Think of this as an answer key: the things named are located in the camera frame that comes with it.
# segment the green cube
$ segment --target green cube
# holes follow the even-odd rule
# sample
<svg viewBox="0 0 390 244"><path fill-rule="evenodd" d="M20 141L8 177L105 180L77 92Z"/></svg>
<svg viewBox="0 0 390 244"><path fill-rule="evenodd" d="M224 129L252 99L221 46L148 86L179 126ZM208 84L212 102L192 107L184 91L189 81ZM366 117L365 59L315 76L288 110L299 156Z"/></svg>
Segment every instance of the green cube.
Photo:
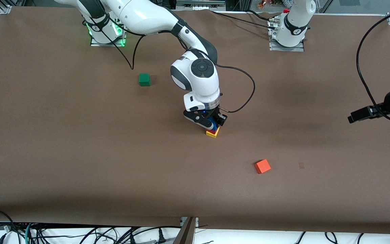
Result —
<svg viewBox="0 0 390 244"><path fill-rule="evenodd" d="M140 86L150 86L150 75L147 73L139 74L139 85Z"/></svg>

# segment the yellow block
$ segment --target yellow block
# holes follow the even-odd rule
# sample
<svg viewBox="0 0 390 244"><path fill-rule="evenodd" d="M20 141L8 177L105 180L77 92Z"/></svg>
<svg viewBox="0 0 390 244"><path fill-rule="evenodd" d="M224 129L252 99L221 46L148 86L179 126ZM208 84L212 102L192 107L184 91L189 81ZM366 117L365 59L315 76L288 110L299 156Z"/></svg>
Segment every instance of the yellow block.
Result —
<svg viewBox="0 0 390 244"><path fill-rule="evenodd" d="M218 135L218 132L219 132L219 129L221 127L218 127L218 129L215 131L215 134L211 133L210 131L205 131L205 134L210 136L210 137L213 137L213 138L216 138L216 136Z"/></svg>

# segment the black button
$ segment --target black button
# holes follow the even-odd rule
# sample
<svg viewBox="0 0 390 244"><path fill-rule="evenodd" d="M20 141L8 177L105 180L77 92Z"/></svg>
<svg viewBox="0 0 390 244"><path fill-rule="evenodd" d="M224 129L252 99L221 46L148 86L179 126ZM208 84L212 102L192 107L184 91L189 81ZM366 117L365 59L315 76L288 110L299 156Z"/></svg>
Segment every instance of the black button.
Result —
<svg viewBox="0 0 390 244"><path fill-rule="evenodd" d="M197 59L194 62L192 62L192 67L195 67L199 62L201 62L201 59Z"/></svg>
<svg viewBox="0 0 390 244"><path fill-rule="evenodd" d="M191 71L194 75L198 76L198 77L201 77L202 76L202 72L199 71L196 67L191 67Z"/></svg>
<svg viewBox="0 0 390 244"><path fill-rule="evenodd" d="M207 70L207 63L206 62L199 62L197 65L196 65L196 68L199 70L199 71L206 71Z"/></svg>
<svg viewBox="0 0 390 244"><path fill-rule="evenodd" d="M204 71L204 76L205 76L205 77L210 77L210 76L213 75L214 72L215 72L214 69L209 68L208 70Z"/></svg>

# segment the orange block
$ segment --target orange block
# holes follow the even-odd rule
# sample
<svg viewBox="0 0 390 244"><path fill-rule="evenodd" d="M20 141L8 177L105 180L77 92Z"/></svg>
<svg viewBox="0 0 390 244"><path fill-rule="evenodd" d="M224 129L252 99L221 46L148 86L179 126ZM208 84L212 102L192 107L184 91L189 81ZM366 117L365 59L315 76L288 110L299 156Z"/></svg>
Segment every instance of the orange block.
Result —
<svg viewBox="0 0 390 244"><path fill-rule="evenodd" d="M260 162L255 164L255 169L257 170L257 172L259 174L262 174L268 170L271 170L271 168L272 167L269 165L269 162L267 161L267 159L263 159Z"/></svg>

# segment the brown table surface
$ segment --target brown table surface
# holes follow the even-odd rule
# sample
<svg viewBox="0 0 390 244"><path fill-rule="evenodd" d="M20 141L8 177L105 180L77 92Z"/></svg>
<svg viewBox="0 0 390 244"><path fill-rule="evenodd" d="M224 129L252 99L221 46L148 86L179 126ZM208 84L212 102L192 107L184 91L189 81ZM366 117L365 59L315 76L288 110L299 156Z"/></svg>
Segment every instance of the brown table surface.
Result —
<svg viewBox="0 0 390 244"><path fill-rule="evenodd" d="M217 139L182 115L171 34L145 37L135 69L90 47L77 9L14 7L0 17L0 209L15 221L390 233L390 122L350 125L370 105L356 48L381 17L314 16L304 53L269 51L266 29L177 12L257 91ZM236 15L262 23L254 16ZM122 48L132 55L136 37ZM377 101L390 91L390 26L362 49ZM218 70L221 105L252 84ZM151 87L138 75L149 73ZM254 162L272 170L258 175Z"/></svg>

